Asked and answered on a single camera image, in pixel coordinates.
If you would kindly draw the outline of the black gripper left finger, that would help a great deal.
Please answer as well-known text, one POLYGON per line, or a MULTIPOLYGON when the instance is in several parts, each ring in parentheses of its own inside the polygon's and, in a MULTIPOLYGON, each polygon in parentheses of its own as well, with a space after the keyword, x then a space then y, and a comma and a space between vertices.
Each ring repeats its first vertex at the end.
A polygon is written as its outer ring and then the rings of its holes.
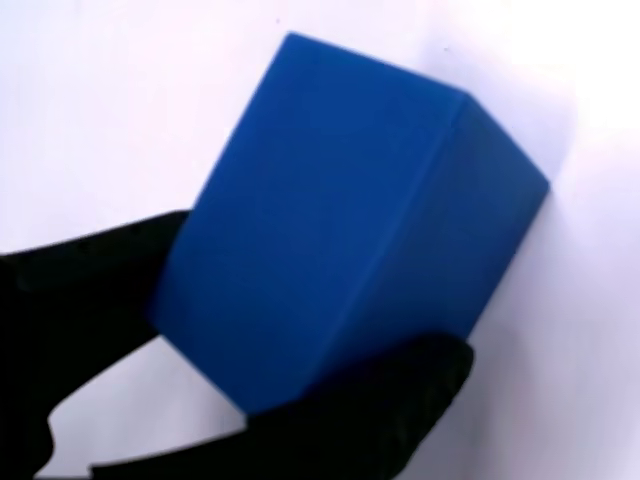
POLYGON ((154 339, 147 304, 189 213, 1 257, 1 476, 51 459, 52 411, 154 339))

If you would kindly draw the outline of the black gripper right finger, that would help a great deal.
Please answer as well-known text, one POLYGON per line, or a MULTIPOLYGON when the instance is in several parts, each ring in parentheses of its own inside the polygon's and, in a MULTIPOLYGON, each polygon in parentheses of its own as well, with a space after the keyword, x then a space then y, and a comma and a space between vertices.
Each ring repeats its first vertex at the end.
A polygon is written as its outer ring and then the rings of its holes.
POLYGON ((173 453, 95 466, 95 479, 392 479, 452 404, 474 351, 427 334, 356 364, 245 430, 173 453))

